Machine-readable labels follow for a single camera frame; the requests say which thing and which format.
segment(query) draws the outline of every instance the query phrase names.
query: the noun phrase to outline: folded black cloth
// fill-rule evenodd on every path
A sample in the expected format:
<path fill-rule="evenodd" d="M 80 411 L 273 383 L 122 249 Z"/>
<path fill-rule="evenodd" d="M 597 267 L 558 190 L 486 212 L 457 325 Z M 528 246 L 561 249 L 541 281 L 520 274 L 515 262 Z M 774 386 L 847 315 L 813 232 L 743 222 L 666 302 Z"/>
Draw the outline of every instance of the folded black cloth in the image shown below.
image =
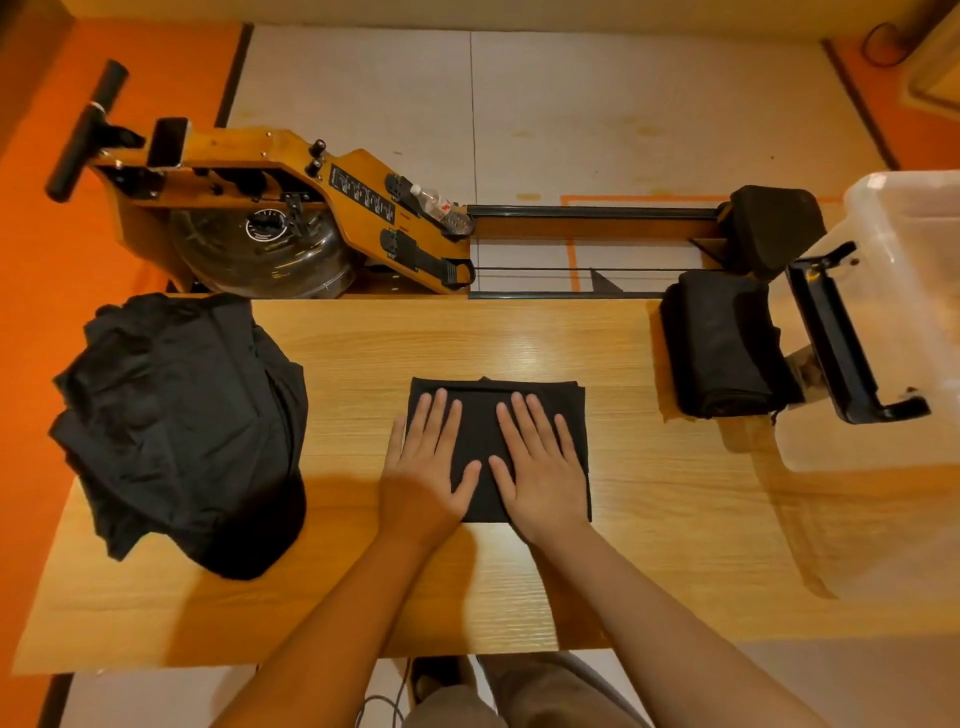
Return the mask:
<path fill-rule="evenodd" d="M 496 405 L 504 402 L 513 414 L 510 395 L 519 392 L 537 395 L 540 403 L 553 424 L 555 415 L 563 415 L 573 438 L 577 458 L 587 476 L 587 518 L 592 520 L 590 505 L 590 484 L 587 459 L 587 391 L 575 381 L 532 383 L 521 381 L 492 381 L 483 378 L 478 381 L 438 381 L 437 379 L 414 378 L 410 385 L 410 399 L 407 402 L 407 425 L 413 421 L 417 402 L 424 392 L 434 394 L 438 389 L 448 392 L 447 413 L 454 400 L 463 403 L 460 421 L 460 434 L 453 449 L 453 461 L 450 466 L 450 483 L 456 488 L 464 474 L 464 468 L 471 460 L 483 463 L 480 482 L 470 507 L 464 516 L 464 522 L 496 523 L 508 522 L 507 511 L 493 480 L 489 458 L 499 455 L 507 463 L 510 474 L 515 475 L 514 460 L 507 451 L 507 443 L 500 432 L 496 419 Z"/>
<path fill-rule="evenodd" d="M 201 566 L 253 579 L 300 534 L 303 370 L 246 299 L 136 296 L 104 306 L 54 380 L 66 451 L 108 554 L 162 533 Z"/>
<path fill-rule="evenodd" d="M 687 271 L 667 288 L 660 317 L 682 412 L 759 415 L 803 399 L 767 294 L 766 283 L 718 271 Z"/>

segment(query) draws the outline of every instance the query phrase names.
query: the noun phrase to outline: water bottle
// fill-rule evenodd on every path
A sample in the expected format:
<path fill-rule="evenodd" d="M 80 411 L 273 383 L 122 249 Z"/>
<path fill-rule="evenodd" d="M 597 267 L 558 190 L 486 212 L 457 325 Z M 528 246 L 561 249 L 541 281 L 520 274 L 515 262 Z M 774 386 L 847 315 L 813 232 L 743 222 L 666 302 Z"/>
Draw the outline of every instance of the water bottle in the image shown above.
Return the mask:
<path fill-rule="evenodd" d="M 453 209 L 450 201 L 437 190 L 423 189 L 419 184 L 413 184 L 410 194 L 417 198 L 426 214 L 454 235 L 469 235 L 473 232 L 473 221 L 469 215 Z"/>

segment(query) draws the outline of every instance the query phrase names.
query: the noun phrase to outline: black shoe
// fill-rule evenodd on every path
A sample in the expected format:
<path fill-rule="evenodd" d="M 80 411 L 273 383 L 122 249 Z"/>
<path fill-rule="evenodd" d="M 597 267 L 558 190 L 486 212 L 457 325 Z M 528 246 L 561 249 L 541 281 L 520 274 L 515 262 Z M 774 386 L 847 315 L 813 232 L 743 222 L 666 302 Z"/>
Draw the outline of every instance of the black shoe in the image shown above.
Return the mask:
<path fill-rule="evenodd" d="M 410 667 L 414 705 L 419 705 L 440 688 L 452 688 L 454 685 L 466 683 L 459 657 L 415 657 Z"/>

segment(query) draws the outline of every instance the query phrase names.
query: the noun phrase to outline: pants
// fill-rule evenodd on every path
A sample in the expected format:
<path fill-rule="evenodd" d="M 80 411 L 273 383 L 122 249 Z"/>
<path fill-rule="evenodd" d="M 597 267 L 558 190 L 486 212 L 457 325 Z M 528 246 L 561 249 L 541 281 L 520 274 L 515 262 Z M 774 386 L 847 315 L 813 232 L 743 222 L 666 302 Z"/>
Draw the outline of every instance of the pants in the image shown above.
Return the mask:
<path fill-rule="evenodd" d="M 404 728 L 650 728 L 600 675 L 563 652 L 480 655 L 497 713 L 465 685 L 419 704 Z"/>

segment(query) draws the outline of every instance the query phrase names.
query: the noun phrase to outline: wood grain surface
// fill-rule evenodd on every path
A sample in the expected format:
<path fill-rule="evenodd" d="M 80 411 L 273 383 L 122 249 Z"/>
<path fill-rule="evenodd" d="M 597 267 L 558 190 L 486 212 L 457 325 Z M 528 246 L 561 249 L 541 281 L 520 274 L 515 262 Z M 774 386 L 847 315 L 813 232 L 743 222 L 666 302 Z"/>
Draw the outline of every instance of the wood grain surface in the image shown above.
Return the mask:
<path fill-rule="evenodd" d="M 75 483 L 14 664 L 17 672 L 262 661 L 373 537 L 391 419 L 410 378 L 576 379 L 587 387 L 596 528 L 733 640 L 960 629 L 960 600 L 837 599 L 954 502 L 956 470 L 797 476 L 764 419 L 698 422 L 672 395 L 656 302 L 257 302 L 303 365 L 306 526 L 263 577 L 205 572 L 165 537 L 107 558 Z M 508 524 L 462 527 L 433 558 L 386 654 L 601 646 L 586 606 Z"/>

